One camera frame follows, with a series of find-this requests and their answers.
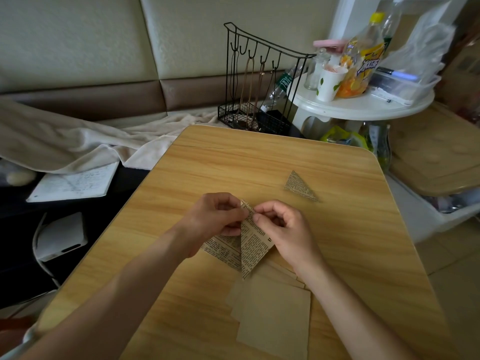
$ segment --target left hand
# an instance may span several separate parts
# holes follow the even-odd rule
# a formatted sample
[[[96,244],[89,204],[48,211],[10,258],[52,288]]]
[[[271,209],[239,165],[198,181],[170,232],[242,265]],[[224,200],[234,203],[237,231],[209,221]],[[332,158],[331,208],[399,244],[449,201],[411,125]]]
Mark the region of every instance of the left hand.
[[[231,193],[205,193],[170,230],[183,242],[190,258],[215,235],[240,235],[240,223],[249,215],[241,205]]]

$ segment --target forearm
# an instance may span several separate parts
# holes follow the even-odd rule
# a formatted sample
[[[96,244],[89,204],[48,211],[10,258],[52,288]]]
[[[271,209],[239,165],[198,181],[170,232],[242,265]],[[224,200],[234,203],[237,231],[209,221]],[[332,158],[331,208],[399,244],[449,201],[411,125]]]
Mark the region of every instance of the forearm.
[[[419,359],[323,260],[298,271],[353,360]]]
[[[161,236],[21,360],[117,359],[182,261],[175,239]]]

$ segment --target pink lid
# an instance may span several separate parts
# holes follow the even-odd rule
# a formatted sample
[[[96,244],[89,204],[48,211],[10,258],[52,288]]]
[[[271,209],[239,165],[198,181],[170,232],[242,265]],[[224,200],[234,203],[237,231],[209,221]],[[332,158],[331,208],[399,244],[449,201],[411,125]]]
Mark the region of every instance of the pink lid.
[[[341,39],[315,40],[313,46],[316,48],[343,48],[349,41]]]

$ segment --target notebook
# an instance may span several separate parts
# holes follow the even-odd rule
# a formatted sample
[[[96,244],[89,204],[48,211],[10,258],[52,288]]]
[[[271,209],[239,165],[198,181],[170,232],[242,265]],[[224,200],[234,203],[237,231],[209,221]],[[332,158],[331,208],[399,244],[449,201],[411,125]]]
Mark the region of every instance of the notebook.
[[[47,173],[27,198],[27,202],[75,200],[107,194],[119,163],[75,174]]]

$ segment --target hand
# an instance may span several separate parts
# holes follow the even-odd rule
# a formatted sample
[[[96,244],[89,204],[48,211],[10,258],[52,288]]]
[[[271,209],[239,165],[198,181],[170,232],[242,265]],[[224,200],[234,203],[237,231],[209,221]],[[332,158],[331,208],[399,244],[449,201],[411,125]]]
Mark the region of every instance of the hand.
[[[182,242],[186,257],[197,254],[204,242],[215,235],[239,236],[240,223],[249,212],[230,193],[205,193],[170,230]]]
[[[280,200],[254,207],[253,221],[273,241],[278,252],[295,272],[303,265],[323,261],[320,248],[303,213]]]

